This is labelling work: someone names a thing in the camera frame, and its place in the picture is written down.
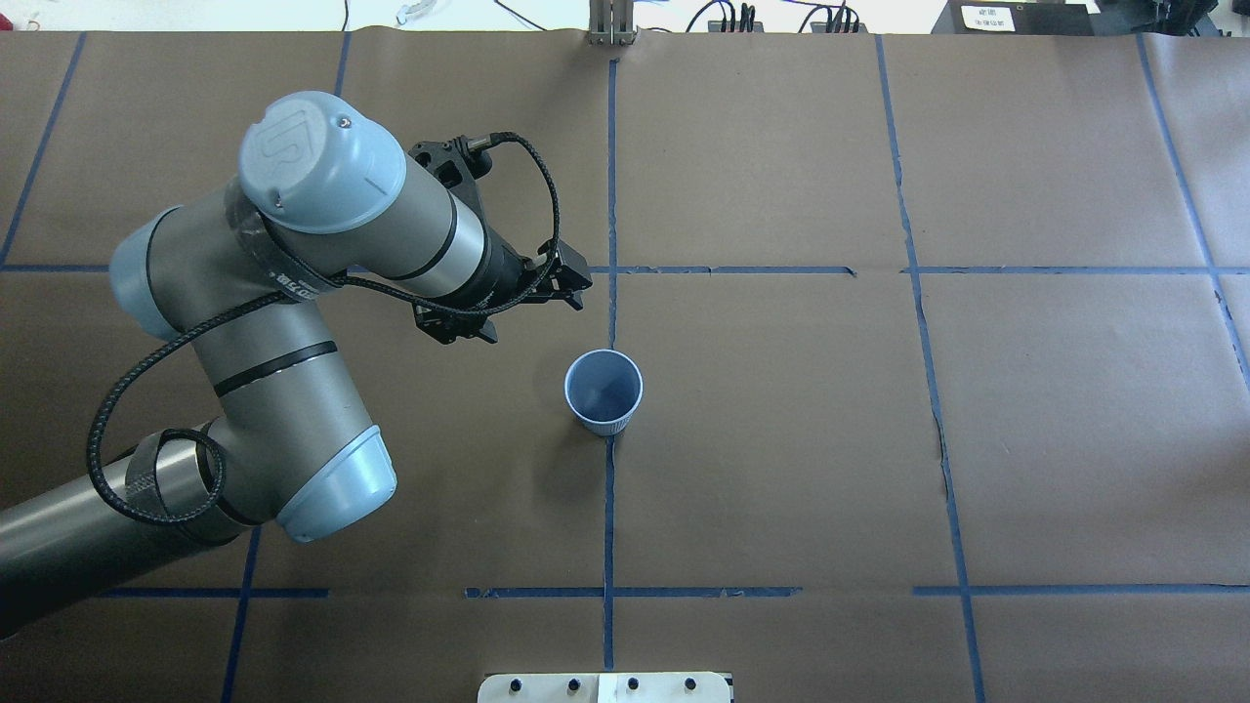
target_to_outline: wire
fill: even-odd
[[[811,20],[811,16],[821,10],[825,11],[825,31],[829,31],[829,28],[834,25],[834,9],[829,5],[816,5],[810,13],[808,13],[806,18],[802,18],[802,24],[799,25],[799,31],[796,34],[802,34],[802,30],[808,29],[808,21]]]
[[[808,16],[802,19],[802,24],[799,25],[798,34],[802,34],[808,29],[808,21],[811,20],[812,15],[824,10],[825,11],[825,31],[824,34],[856,34],[860,28],[859,13],[854,8],[849,6],[845,0],[841,5],[814,5],[811,3],[799,3],[798,0],[785,0],[786,3],[794,3],[795,5],[812,5],[811,11]]]
[[[548,165],[542,160],[542,156],[539,155],[538,149],[535,149],[534,145],[524,136],[514,131],[496,131],[490,135],[490,141],[491,146],[499,144],[519,144],[522,149],[525,149],[525,151],[534,160],[534,164],[539,168],[539,171],[542,174],[542,180],[546,183],[548,193],[551,195],[551,239],[548,245],[546,263],[534,276],[534,280],[531,280],[530,284],[526,285],[524,290],[514,295],[506,303],[495,305],[494,308],[460,310],[456,308],[450,308],[448,305],[440,305],[438,303],[425,300],[424,298],[412,295],[398,288],[391,288],[386,284],[381,284],[364,278],[340,274],[336,276],[331,276],[330,280],[339,285],[352,285],[356,288],[365,288],[378,293],[384,293],[386,295],[390,295],[391,298],[398,298],[400,300],[404,300],[405,303],[410,303],[412,305],[420,305],[430,310],[450,315],[468,316],[468,318],[485,318],[489,315],[494,315],[496,313],[502,313],[504,310],[515,308],[516,305],[521,304],[526,298],[529,298],[530,294],[538,290],[538,286],[544,280],[546,280],[546,278],[551,274],[551,269],[552,266],[555,266],[556,263],[556,253],[559,253],[560,250],[560,196],[555,189],[555,179],[551,178],[551,171],[548,169]],[[95,488],[95,492],[100,495],[101,499],[104,499],[104,502],[110,508],[140,523],[150,525],[178,525],[194,520],[195,518],[210,510],[214,505],[218,504],[218,502],[221,500],[226,480],[226,467],[224,460],[225,449],[208,434],[194,429],[170,429],[161,433],[160,443],[164,443],[165,439],[189,439],[204,447],[209,453],[209,460],[212,464],[212,469],[216,472],[216,477],[212,479],[212,485],[209,487],[208,498],[205,498],[204,503],[201,503],[199,507],[191,509],[190,512],[178,515],[170,515],[170,514],[160,515],[149,510],[135,508],[134,505],[128,503],[124,498],[118,495],[118,493],[112,489],[112,487],[109,485],[109,480],[104,475],[104,463],[100,460],[100,452],[101,447],[104,445],[104,433],[109,427],[109,419],[112,417],[112,412],[118,408],[118,403],[121,400],[122,394],[125,394],[126,390],[136,380],[139,380],[139,377],[144,375],[145,373],[151,370],[152,367],[169,358],[170,354],[178,352],[182,346],[186,346],[188,344],[194,341],[200,335],[208,333],[209,330],[221,326],[229,321],[236,320],[244,315],[255,313],[256,310],[272,305],[274,303],[290,303],[290,299],[286,296],[285,293],[274,291],[268,295],[261,295],[260,298],[249,300],[241,305],[230,308],[229,310],[192,326],[191,329],[180,334],[172,341],[165,344],[160,349],[149,354],[148,357],[144,357],[142,360],[131,367],[131,369],[126,372],[125,375],[122,375],[120,379],[116,380],[116,383],[112,384],[112,388],[109,389],[108,395],[104,397],[104,402],[100,403],[100,408],[96,410],[95,418],[91,420],[91,429],[88,432],[88,440],[86,440],[88,478],[90,478],[91,480],[91,487]]]
[[[711,0],[710,3],[708,3],[706,5],[704,5],[702,8],[699,8],[699,11],[695,13],[695,16],[690,18],[690,24],[686,25],[686,31],[690,31],[691,29],[694,29],[695,23],[699,20],[699,15],[706,13],[708,9],[711,8],[712,5],[719,5],[720,6],[720,31],[725,31],[725,29],[726,29],[725,23],[726,21],[729,23],[730,26],[732,26],[734,23],[738,21],[738,15],[735,15],[735,10],[734,10],[734,4],[730,3],[730,0]],[[729,16],[728,18],[725,15],[725,6],[729,6]]]
[[[496,5],[499,5],[500,8],[502,8],[502,9],[508,10],[508,14],[510,14],[510,15],[512,15],[514,18],[516,18],[516,19],[521,20],[522,23],[525,23],[525,24],[530,25],[531,28],[534,28],[534,29],[538,29],[538,30],[541,30],[541,31],[546,31],[546,28],[545,28],[545,26],[542,26],[542,25],[540,25],[540,24],[535,23],[534,20],[531,20],[531,19],[526,18],[525,15],[522,15],[522,14],[518,13],[516,10],[514,10],[514,9],[509,8],[508,5],[505,5],[505,4],[502,3],[502,0],[495,0],[495,4],[496,4]]]
[[[112,384],[109,394],[104,397],[104,402],[100,403],[100,408],[95,412],[95,419],[91,420],[91,430],[88,433],[86,439],[86,474],[91,479],[91,485],[95,488],[95,492],[100,494],[100,498],[102,498],[110,508],[132,520],[139,520],[150,525],[176,525],[194,520],[218,504],[218,500],[221,499],[221,492],[225,489],[226,467],[221,460],[224,454],[221,445],[206,434],[195,430],[175,430],[182,434],[184,438],[191,439],[209,450],[212,467],[218,472],[216,478],[212,480],[212,485],[209,488],[209,497],[204,500],[204,503],[189,513],[182,513],[181,515],[159,515],[156,513],[141,510],[130,503],[126,503],[126,500],[118,495],[118,493],[112,490],[112,487],[109,485],[109,480],[104,477],[104,464],[100,462],[100,447],[104,444],[104,430],[109,427],[109,418],[112,415],[112,410],[116,409],[118,403],[121,400],[121,395],[132,383],[139,380],[139,377],[144,375],[148,370],[162,362],[174,352],[186,346],[201,334],[281,300],[288,300],[286,294],[274,291],[269,295],[261,295],[260,298],[249,300],[242,305],[238,305],[225,313],[221,313],[220,315],[210,318],[184,331],[169,344],[145,357]]]

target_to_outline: black band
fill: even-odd
[[[164,433],[151,434],[135,447],[126,464],[126,503],[140,510],[169,517],[165,499],[156,485],[156,454],[165,443]]]
[[[430,260],[422,264],[420,269],[416,269],[415,271],[409,274],[404,274],[399,278],[388,278],[388,280],[408,280],[410,278],[416,278],[424,274],[425,271],[432,269],[434,266],[439,265],[439,261],[442,260],[442,256],[448,253],[448,249],[451,249],[451,243],[455,241],[456,239],[456,223],[459,221],[460,218],[460,213],[456,211],[456,201],[452,198],[450,190],[448,191],[448,203],[451,205],[451,226],[448,228],[448,236],[446,239],[442,240],[442,246],[440,246],[439,250],[434,253],[434,256],[430,256]]]
[[[209,433],[209,427],[211,427],[211,425],[212,425],[212,423],[209,423],[200,432],[202,432],[204,434],[208,434]],[[205,450],[204,445],[199,444],[199,443],[196,443],[196,445],[195,445],[195,464],[200,469],[200,480],[204,482],[204,488],[209,489],[212,485],[212,469],[211,469],[211,467],[209,467],[209,454],[208,454],[208,452]],[[240,513],[239,510],[236,510],[235,507],[231,505],[226,500],[225,495],[222,495],[218,500],[218,510],[221,510],[228,518],[230,518],[231,520],[234,520],[234,522],[236,522],[236,523],[239,523],[241,525],[256,527],[256,525],[260,524],[256,520],[252,520],[252,519],[248,518],[246,515],[244,515],[242,513]],[[234,537],[226,539],[225,542],[231,542],[231,540],[234,540]]]
[[[334,354],[339,350],[339,346],[332,341],[320,341],[318,344],[310,344],[304,349],[296,349],[290,354],[282,354],[276,359],[270,359],[264,364],[256,364],[255,367],[240,372],[221,383],[214,384],[212,390],[221,398],[226,393],[238,390],[254,380],[260,380],[268,375],[276,374],[284,369],[289,369],[295,364],[301,362],[308,362],[316,357],[324,357],[325,354]]]

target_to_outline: grid line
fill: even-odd
[[[70,90],[70,83],[74,80],[74,70],[78,69],[79,59],[82,56],[82,46],[86,44],[86,33],[80,31],[78,43],[74,44],[74,54],[70,56],[70,64],[65,68],[65,78],[61,79],[61,88],[56,91],[56,100],[52,103],[52,110],[48,114],[48,124],[44,125],[44,134],[39,138],[39,146],[35,148],[35,158],[30,160],[30,170],[26,171],[26,183],[21,186],[21,194],[18,195],[18,204],[12,209],[12,218],[9,220],[9,229],[4,236],[4,244],[0,244],[0,266],[4,265],[5,259],[9,258],[9,250],[12,249],[12,241],[18,236],[18,226],[21,225],[21,214],[26,210],[26,199],[30,198],[30,190],[35,186],[35,176],[39,175],[39,165],[44,161],[44,151],[48,149],[48,141],[52,138],[52,128],[56,126],[56,118],[61,114],[61,105],[65,104],[65,95]]]
[[[602,598],[599,587],[466,588],[466,600],[525,598]],[[644,585],[612,587],[612,598],[790,598],[802,593],[798,585]]]
[[[348,75],[348,53],[351,50],[351,33],[342,33],[342,48],[339,49],[339,71],[334,76],[334,94],[342,98],[342,79]]]
[[[1146,55],[1146,40],[1141,34],[1136,35],[1138,58],[1141,60],[1141,71],[1146,79],[1146,90],[1150,94],[1150,105],[1155,111],[1155,120],[1159,123],[1159,133],[1162,135],[1164,145],[1168,148],[1168,159],[1171,161],[1172,171],[1176,174],[1176,185],[1180,188],[1181,198],[1185,201],[1185,213],[1189,215],[1194,236],[1198,238],[1198,248],[1202,251],[1202,263],[1206,264],[1208,274],[1211,276],[1211,288],[1215,290],[1216,303],[1220,314],[1224,316],[1224,328],[1229,333],[1229,341],[1232,344],[1232,353],[1238,358],[1238,367],[1241,369],[1241,382],[1250,392],[1250,365],[1246,364],[1245,348],[1241,345],[1241,335],[1238,334],[1238,325],[1232,321],[1232,311],[1229,310],[1229,299],[1224,294],[1224,284],[1215,270],[1215,260],[1211,258],[1211,246],[1206,241],[1206,231],[1202,229],[1202,220],[1198,216],[1198,208],[1194,206],[1194,194],[1189,188],[1189,179],[1185,178],[1185,169],[1180,165],[1176,155],[1176,145],[1172,141],[1171,128],[1168,126],[1168,118],[1164,115],[1162,104],[1159,101],[1159,91],[1155,89],[1155,74],[1150,69],[1150,56]]]
[[[239,587],[239,605],[235,609],[235,628],[230,635],[230,654],[226,658],[226,675],[221,683],[221,703],[230,703],[234,697],[234,679],[239,670],[239,650],[242,648],[242,634],[248,627],[248,603],[251,600],[251,578],[256,573],[256,552],[260,550],[260,529],[252,528],[248,544],[248,560],[242,567],[242,584]]]
[[[616,349],[616,69],[620,59],[608,61],[608,348]],[[616,570],[616,439],[604,443],[604,670],[616,668],[615,585]]]
[[[1156,595],[1156,594],[1222,594],[1250,595],[1250,585],[1226,583],[1052,583],[1012,585],[972,585],[974,597],[986,595]],[[918,598],[950,598],[961,590],[952,585],[918,585],[911,594]]]
[[[890,156],[894,161],[894,183],[899,195],[899,218],[906,235],[908,263],[911,278],[911,294],[916,308],[916,326],[920,331],[920,350],[925,358],[925,377],[929,385],[929,404],[934,423],[938,425],[938,442],[941,445],[941,473],[946,484],[946,517],[950,523],[950,542],[955,553],[955,575],[959,579],[959,599],[964,612],[964,637],[968,643],[968,659],[972,673],[972,693],[978,703],[985,702],[985,684],[981,677],[981,655],[976,644],[976,623],[972,618],[972,595],[968,585],[968,565],[964,560],[964,538],[959,527],[959,507],[955,503],[955,480],[950,470],[950,452],[946,445],[946,430],[941,417],[941,398],[938,395],[938,375],[934,369],[932,346],[929,340],[929,323],[925,320],[924,294],[920,288],[920,264],[916,258],[916,245],[911,234],[911,218],[902,195],[902,160],[899,155],[899,135],[894,123],[894,105],[890,101],[890,79],[885,64],[885,43],[881,35],[876,41],[876,60],[881,74],[881,100],[885,106],[886,131],[890,136]]]

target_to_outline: label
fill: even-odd
[[[1015,23],[1011,21],[1011,8],[961,5],[959,9],[964,13],[964,26],[968,29],[1015,31]]]

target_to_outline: blue tape line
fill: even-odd
[[[469,600],[509,599],[509,598],[604,598],[605,588],[466,588]],[[798,585],[724,585],[724,587],[612,587],[612,598],[790,598],[802,593]]]
[[[82,56],[82,46],[86,44],[86,33],[79,33],[79,40],[74,45],[74,55],[70,56],[70,65],[65,68],[65,78],[61,79],[61,89],[56,93],[52,103],[52,111],[48,115],[48,124],[44,125],[44,135],[39,138],[39,146],[35,149],[35,158],[30,161],[30,170],[26,171],[26,183],[18,195],[18,205],[12,210],[9,220],[9,230],[4,235],[4,244],[0,244],[0,265],[9,258],[12,249],[12,240],[18,236],[18,226],[21,224],[21,214],[26,209],[26,199],[30,198],[30,189],[35,185],[35,175],[39,174],[39,164],[44,161],[44,151],[48,149],[48,140],[52,136],[52,128],[56,126],[56,118],[61,114],[61,105],[65,104],[65,94],[70,90],[70,81],[74,80],[74,70],[78,68],[79,58]]]
[[[334,78],[334,94],[342,98],[342,76],[348,74],[348,50],[351,49],[351,33],[342,33],[342,48],[339,50],[339,73]]]
[[[608,63],[608,348],[616,349],[616,64]]]
[[[608,477],[604,480],[604,670],[610,672],[616,665],[614,650],[612,622],[615,610],[615,570],[616,570],[616,438],[609,437],[605,444],[608,454]]]
[[[972,692],[978,703],[985,702],[985,683],[981,677],[981,654],[976,644],[976,623],[972,618],[972,595],[968,589],[968,565],[964,562],[964,538],[959,528],[959,507],[955,503],[955,480],[950,472],[950,452],[946,447],[946,429],[941,417],[941,400],[938,397],[938,374],[934,370],[932,348],[929,343],[929,323],[925,320],[924,295],[920,289],[920,265],[916,258],[915,239],[911,233],[911,218],[902,198],[902,159],[899,155],[899,134],[894,124],[894,105],[890,101],[890,79],[885,66],[885,44],[881,35],[876,40],[876,61],[881,74],[881,100],[885,105],[885,125],[890,135],[890,155],[894,160],[894,183],[899,195],[899,216],[902,231],[906,234],[908,263],[911,274],[911,295],[916,308],[916,325],[920,328],[920,349],[925,358],[925,377],[929,382],[929,404],[934,423],[938,425],[938,440],[941,444],[941,474],[946,483],[946,517],[950,522],[950,542],[955,550],[955,574],[959,578],[960,605],[964,610],[964,637],[968,642],[968,659],[972,672]]]
[[[469,600],[491,598],[602,598],[602,588],[466,588],[465,598]]]
[[[972,595],[1152,595],[1224,594],[1250,595],[1250,585],[1221,583],[1094,583],[1039,585],[974,585]],[[911,589],[919,598],[950,598],[960,594],[954,585],[919,585]]]
[[[921,274],[1208,275],[1202,266],[916,266]],[[1250,268],[1230,269],[1238,274]]]
[[[616,266],[622,274],[856,274],[849,266]]]
[[[1206,241],[1202,220],[1198,216],[1198,208],[1194,206],[1194,195],[1189,188],[1189,179],[1185,178],[1185,170],[1180,166],[1180,158],[1176,155],[1176,145],[1172,143],[1171,129],[1168,126],[1168,118],[1164,116],[1164,108],[1159,101],[1159,91],[1155,89],[1155,74],[1150,69],[1150,58],[1146,55],[1146,40],[1141,34],[1136,36],[1138,56],[1141,59],[1141,70],[1146,76],[1146,90],[1150,93],[1150,104],[1155,109],[1159,131],[1162,134],[1164,144],[1168,146],[1168,159],[1176,173],[1176,184],[1180,185],[1180,194],[1185,200],[1185,211],[1189,214],[1194,235],[1198,236],[1198,246],[1202,251],[1202,263],[1206,264],[1208,273],[1211,275],[1215,299],[1220,305],[1220,314],[1224,315],[1224,328],[1229,333],[1232,353],[1236,355],[1238,367],[1241,369],[1241,382],[1245,384],[1246,390],[1250,390],[1250,364],[1246,363],[1245,346],[1241,345],[1241,335],[1238,333],[1236,323],[1232,321],[1232,311],[1229,310],[1229,299],[1224,294],[1224,284],[1220,283],[1220,275],[1216,273],[1215,259],[1211,256],[1211,246]]]
[[[728,585],[721,588],[654,587],[616,588],[618,598],[790,598],[802,593],[798,585]]]
[[[239,587],[239,608],[235,610],[235,629],[230,638],[230,657],[226,659],[226,678],[221,684],[221,703],[229,703],[234,695],[234,678],[239,669],[239,649],[242,647],[242,632],[248,624],[248,600],[251,599],[251,577],[256,572],[256,552],[260,549],[260,529],[258,527],[251,530],[251,543],[248,545],[242,584]]]
[[[620,59],[608,61],[608,348],[616,348],[616,69]],[[612,457],[616,439],[609,437],[605,447],[605,487],[604,487],[604,670],[610,672],[616,665],[614,650],[612,622],[615,620],[615,602],[612,599],[612,572],[615,559],[616,523],[616,462]]]

